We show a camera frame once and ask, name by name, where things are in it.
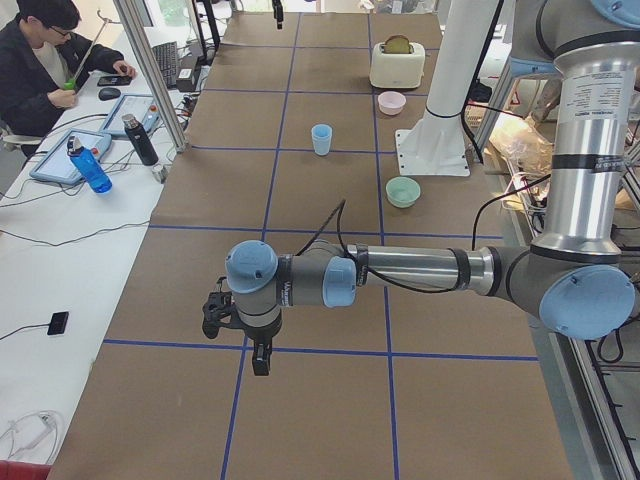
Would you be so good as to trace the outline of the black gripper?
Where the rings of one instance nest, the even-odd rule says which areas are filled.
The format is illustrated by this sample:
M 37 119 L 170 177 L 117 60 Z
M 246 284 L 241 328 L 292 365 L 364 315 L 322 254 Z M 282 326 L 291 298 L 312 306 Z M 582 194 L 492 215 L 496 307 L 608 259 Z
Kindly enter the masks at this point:
M 255 376 L 268 376 L 271 369 L 273 338 L 279 327 L 249 328 L 246 336 L 253 342 L 252 368 Z

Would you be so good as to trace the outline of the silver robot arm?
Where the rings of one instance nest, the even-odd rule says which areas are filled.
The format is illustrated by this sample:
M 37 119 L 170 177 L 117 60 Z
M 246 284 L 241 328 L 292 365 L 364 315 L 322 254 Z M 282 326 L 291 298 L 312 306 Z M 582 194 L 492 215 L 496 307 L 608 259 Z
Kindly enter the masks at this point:
M 528 247 L 415 249 L 313 237 L 298 253 L 277 255 L 264 242 L 245 241 L 228 253 L 226 273 L 204 305 L 204 334 L 242 330 L 253 343 L 254 373 L 265 376 L 283 308 L 346 307 L 366 284 L 426 294 L 473 290 L 578 340 L 622 326 L 636 292 L 619 269 L 610 231 L 639 63 L 639 5 L 521 1 L 513 57 L 551 62 L 562 77 L 544 229 Z

